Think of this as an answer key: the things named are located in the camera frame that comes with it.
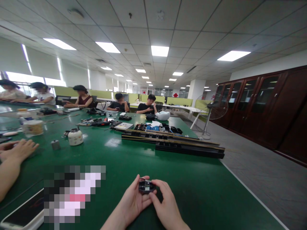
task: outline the dark red top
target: dark red top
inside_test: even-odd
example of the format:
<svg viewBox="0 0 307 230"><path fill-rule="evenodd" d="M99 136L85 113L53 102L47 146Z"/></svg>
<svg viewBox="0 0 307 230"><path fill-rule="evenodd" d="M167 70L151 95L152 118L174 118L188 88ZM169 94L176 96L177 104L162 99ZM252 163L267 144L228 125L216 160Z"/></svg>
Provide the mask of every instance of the dark red top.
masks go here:
<svg viewBox="0 0 307 230"><path fill-rule="evenodd" d="M79 97L79 105L85 105L85 103L91 98L92 96L88 96L87 98L85 98L85 100L82 99L82 97Z"/></svg>

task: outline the black t-shirt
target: black t-shirt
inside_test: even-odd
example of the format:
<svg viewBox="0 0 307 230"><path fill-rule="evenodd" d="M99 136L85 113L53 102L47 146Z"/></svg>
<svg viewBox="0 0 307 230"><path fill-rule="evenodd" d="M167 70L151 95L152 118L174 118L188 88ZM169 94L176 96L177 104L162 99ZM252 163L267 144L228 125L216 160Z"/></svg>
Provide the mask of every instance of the black t-shirt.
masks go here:
<svg viewBox="0 0 307 230"><path fill-rule="evenodd" d="M145 110L147 108L151 108L153 110L151 112L145 112L143 114L154 114L154 106L153 105L147 105L146 103L139 104L138 111L142 111L142 110Z"/></svg>
<svg viewBox="0 0 307 230"><path fill-rule="evenodd" d="M120 112L125 112L125 103L120 104L119 102L112 102L110 104L109 108L111 108L111 109L119 108Z"/></svg>

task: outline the green desk surface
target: green desk surface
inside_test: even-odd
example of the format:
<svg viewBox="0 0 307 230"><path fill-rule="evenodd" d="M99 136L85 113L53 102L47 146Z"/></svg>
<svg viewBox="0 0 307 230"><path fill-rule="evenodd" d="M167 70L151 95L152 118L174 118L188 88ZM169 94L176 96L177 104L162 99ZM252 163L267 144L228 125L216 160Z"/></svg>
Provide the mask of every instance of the green desk surface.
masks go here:
<svg viewBox="0 0 307 230"><path fill-rule="evenodd" d="M88 118L83 111L76 117L44 124L44 134L32 139L40 144L37 155L21 166L20 176L6 198L0 203L0 220L43 187L43 181L33 186L10 205L17 195L37 181L52 165L106 165L106 180L96 188L81 210L80 223L65 224L66 229L100 229L118 204L126 188L137 174L161 179L170 185L183 220L191 229L283 229L277 220L244 188L218 159L155 151L155 145L121 140L121 133L106 128L80 127L88 137L79 146L70 146L61 138L65 130L75 128L80 119ZM144 123L143 114L128 113L129 123ZM44 121L61 118L53 115ZM167 123L179 127L183 134L196 135L180 119L171 117ZM17 120L1 117L0 128L17 126ZM19 134L13 140L23 138ZM61 150L53 151L50 142L59 140ZM40 229L49 229L43 224ZM144 210L129 229L164 229L153 205Z"/></svg>

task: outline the gray floor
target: gray floor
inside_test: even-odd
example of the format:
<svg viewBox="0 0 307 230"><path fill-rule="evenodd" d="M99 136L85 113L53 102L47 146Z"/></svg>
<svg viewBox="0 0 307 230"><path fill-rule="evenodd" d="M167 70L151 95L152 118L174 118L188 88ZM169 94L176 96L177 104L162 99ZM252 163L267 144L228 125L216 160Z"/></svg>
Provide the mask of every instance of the gray floor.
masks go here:
<svg viewBox="0 0 307 230"><path fill-rule="evenodd" d="M189 127L188 113L176 112ZM202 130L204 122L198 120ZM202 136L193 127L193 131ZM209 122L212 142L221 143L238 153L226 152L221 161L283 222L289 229L307 229L307 168L304 168L252 141Z"/></svg>

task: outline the pixelated area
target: pixelated area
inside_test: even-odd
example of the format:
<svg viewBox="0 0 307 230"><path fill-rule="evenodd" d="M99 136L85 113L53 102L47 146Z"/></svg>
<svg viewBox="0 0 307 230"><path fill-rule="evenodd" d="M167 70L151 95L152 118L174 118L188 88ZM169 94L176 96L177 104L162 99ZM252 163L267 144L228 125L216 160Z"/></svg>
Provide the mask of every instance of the pixelated area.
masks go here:
<svg viewBox="0 0 307 230"><path fill-rule="evenodd" d="M49 171L44 180L44 222L78 223L80 210L106 179L106 166L66 165Z"/></svg>

